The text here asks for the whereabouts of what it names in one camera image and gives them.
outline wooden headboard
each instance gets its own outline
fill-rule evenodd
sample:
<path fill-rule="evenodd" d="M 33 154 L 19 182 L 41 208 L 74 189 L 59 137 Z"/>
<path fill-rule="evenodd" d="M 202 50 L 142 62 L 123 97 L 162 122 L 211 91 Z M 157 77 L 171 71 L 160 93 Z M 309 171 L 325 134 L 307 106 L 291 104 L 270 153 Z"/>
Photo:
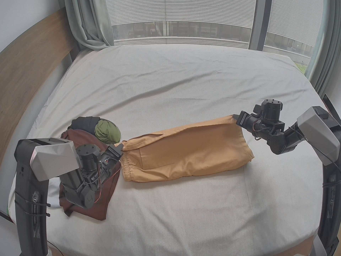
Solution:
<path fill-rule="evenodd" d="M 0 53 L 0 164 L 30 100 L 76 44 L 62 8 Z"/>

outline mattress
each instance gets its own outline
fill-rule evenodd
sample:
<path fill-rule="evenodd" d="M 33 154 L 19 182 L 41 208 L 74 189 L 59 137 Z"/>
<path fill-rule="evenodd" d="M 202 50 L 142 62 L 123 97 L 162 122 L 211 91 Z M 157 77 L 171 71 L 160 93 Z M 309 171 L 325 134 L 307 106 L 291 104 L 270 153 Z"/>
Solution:
<path fill-rule="evenodd" d="M 220 46 L 114 46 L 75 60 L 29 137 L 60 137 L 72 119 L 100 116 L 126 140 L 250 113 L 267 98 L 283 102 L 287 126 L 310 106 L 324 106 L 285 56 Z M 320 221 L 320 160 L 305 142 L 277 156 L 266 141 L 243 134 L 255 156 L 245 166 L 165 182 L 121 175 L 105 221 L 49 208 L 47 239 L 79 256 L 273 255 L 301 243 Z M 9 212 L 15 219 L 11 196 Z"/>

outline black garment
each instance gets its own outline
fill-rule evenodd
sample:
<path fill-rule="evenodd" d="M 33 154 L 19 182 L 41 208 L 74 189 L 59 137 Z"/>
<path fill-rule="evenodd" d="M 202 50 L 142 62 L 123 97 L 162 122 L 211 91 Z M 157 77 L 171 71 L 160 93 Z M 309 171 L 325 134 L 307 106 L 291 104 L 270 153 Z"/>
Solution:
<path fill-rule="evenodd" d="M 78 117 L 72 120 L 71 125 L 67 129 L 84 130 L 95 135 L 95 126 L 99 120 L 100 117 Z"/>

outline clothing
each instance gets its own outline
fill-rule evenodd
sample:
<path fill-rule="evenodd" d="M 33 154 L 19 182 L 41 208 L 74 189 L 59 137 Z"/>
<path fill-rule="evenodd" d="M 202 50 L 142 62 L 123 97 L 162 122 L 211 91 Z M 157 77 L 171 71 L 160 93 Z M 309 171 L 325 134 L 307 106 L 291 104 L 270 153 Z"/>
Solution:
<path fill-rule="evenodd" d="M 71 125 L 67 129 L 84 130 L 95 135 L 95 126 L 99 120 L 100 117 L 78 117 L 72 120 Z"/>
<path fill-rule="evenodd" d="M 115 144 L 121 140 L 121 132 L 117 126 L 105 119 L 100 119 L 96 124 L 95 136 L 106 144 Z"/>
<path fill-rule="evenodd" d="M 97 145 L 101 151 L 105 151 L 107 149 L 107 145 L 97 139 L 94 135 L 84 130 L 69 129 L 61 135 L 61 138 L 72 140 L 76 148 L 79 145 L 90 143 Z M 102 185 L 101 198 L 90 209 L 83 209 L 67 201 L 64 196 L 63 185 L 60 183 L 59 204 L 63 207 L 65 214 L 70 216 L 73 211 L 76 211 L 97 220 L 105 220 L 108 204 L 115 190 L 120 168 L 120 163 L 117 163 L 113 168 L 114 175 L 107 179 Z M 97 200 L 98 197 L 99 192 L 97 191 L 95 192 L 95 200 Z"/>
<path fill-rule="evenodd" d="M 123 141 L 126 181 L 166 181 L 233 170 L 254 156 L 232 115 Z"/>

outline robotic arm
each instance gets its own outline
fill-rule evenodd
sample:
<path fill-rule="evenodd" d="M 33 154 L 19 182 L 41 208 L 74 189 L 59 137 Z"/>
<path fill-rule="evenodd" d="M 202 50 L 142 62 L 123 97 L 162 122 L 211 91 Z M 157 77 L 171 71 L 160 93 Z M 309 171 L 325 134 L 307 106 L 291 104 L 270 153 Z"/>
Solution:
<path fill-rule="evenodd" d="M 46 207 L 48 180 L 60 177 L 65 198 L 84 209 L 92 207 L 95 191 L 113 176 L 122 147 L 109 145 L 106 151 L 93 144 L 75 149 L 66 139 L 20 140 L 17 161 L 15 213 L 21 248 L 20 256 L 46 256 Z"/>
<path fill-rule="evenodd" d="M 341 221 L 341 126 L 322 107 L 313 106 L 284 130 L 279 120 L 283 104 L 277 100 L 264 100 L 255 105 L 254 114 L 241 111 L 233 115 L 236 124 L 249 131 L 256 140 L 264 139 L 271 151 L 283 154 L 307 141 L 323 163 L 323 203 L 318 236 L 327 255 L 333 255 L 339 242 L 337 234 Z"/>

